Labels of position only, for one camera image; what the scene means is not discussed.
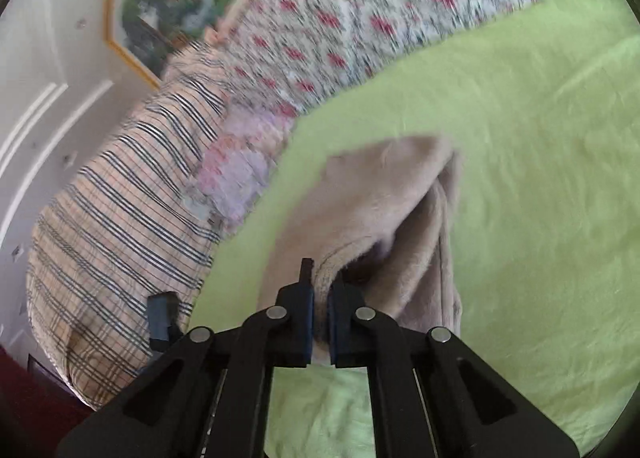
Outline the beige knit sweater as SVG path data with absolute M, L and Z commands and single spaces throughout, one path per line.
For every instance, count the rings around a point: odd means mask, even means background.
M 330 362 L 329 292 L 337 277 L 400 326 L 457 334 L 462 303 L 450 234 L 460 176 L 461 156 L 442 136 L 393 138 L 329 158 L 274 243 L 258 306 L 276 302 L 311 259 L 313 363 Z

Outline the dark blue small object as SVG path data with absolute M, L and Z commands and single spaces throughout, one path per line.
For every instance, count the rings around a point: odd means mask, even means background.
M 179 298 L 173 291 L 153 294 L 146 299 L 149 344 L 153 352 L 163 353 L 183 337 L 178 325 Z

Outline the pastel floral pillow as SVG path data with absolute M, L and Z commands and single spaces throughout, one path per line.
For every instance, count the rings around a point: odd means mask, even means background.
M 232 108 L 184 189 L 191 214 L 233 235 L 268 187 L 294 123 L 267 108 Z

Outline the plaid striped pillow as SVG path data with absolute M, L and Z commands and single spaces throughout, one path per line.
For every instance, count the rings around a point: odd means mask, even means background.
M 45 207 L 26 275 L 32 333 L 63 381 L 100 408 L 150 358 L 146 301 L 178 296 L 186 328 L 219 228 L 184 204 L 227 114 L 221 51 L 172 55 L 160 89 L 135 106 Z

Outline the green bed sheet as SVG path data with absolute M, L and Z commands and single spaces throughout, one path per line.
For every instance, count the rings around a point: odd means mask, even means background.
M 581 452 L 639 380 L 639 25 L 625 0 L 545 0 L 386 68 L 297 122 L 214 253 L 192 326 L 239 326 L 329 156 L 438 133 L 463 166 L 451 247 L 463 341 Z

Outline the floral quilt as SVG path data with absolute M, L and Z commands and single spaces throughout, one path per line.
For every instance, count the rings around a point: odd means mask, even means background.
M 541 0 L 235 0 L 233 103 L 306 114 L 396 59 Z

